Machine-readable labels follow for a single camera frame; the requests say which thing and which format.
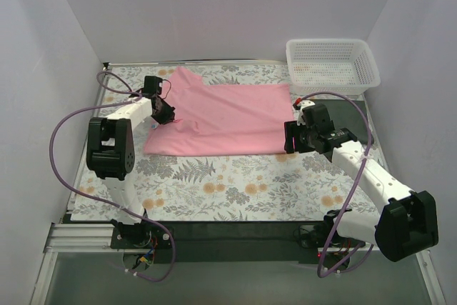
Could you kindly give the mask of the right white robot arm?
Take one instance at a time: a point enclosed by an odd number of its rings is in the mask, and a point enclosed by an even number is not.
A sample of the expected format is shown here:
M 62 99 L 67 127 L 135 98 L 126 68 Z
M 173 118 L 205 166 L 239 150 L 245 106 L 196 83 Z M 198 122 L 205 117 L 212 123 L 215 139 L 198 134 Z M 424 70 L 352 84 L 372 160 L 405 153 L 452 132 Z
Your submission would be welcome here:
M 438 244 L 436 202 L 429 192 L 415 192 L 370 159 L 352 132 L 336 129 L 324 104 L 299 99 L 293 107 L 299 117 L 284 124 L 286 153 L 325 156 L 356 182 L 379 212 L 377 219 L 351 209 L 328 212 L 315 228 L 328 244 L 355 239 L 377 246 L 394 262 Z

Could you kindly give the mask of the pink t shirt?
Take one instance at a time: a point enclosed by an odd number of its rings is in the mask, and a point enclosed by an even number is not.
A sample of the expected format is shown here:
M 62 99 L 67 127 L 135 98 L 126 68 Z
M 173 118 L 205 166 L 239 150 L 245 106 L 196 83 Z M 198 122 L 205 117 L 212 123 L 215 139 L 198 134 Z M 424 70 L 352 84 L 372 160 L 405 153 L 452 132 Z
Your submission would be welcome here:
M 145 154 L 235 156 L 280 154 L 284 123 L 294 119 L 288 84 L 205 85 L 178 67 L 167 102 L 175 119 L 150 130 Z

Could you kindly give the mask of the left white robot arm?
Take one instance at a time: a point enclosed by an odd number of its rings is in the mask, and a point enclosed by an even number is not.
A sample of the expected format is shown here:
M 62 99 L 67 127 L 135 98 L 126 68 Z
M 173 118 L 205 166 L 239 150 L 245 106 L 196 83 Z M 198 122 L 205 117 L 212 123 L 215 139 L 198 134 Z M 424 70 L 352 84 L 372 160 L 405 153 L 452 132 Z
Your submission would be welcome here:
M 171 123 L 175 108 L 164 96 L 167 80 L 157 76 L 145 76 L 144 85 L 131 92 L 130 102 L 106 117 L 94 117 L 89 121 L 86 165 L 99 177 L 107 188 L 112 201 L 121 206 L 118 219 L 111 224 L 122 239 L 135 247 L 143 248 L 151 242 L 151 229 L 135 215 L 143 216 L 130 173 L 135 164 L 134 129 L 147 118 L 160 125 Z

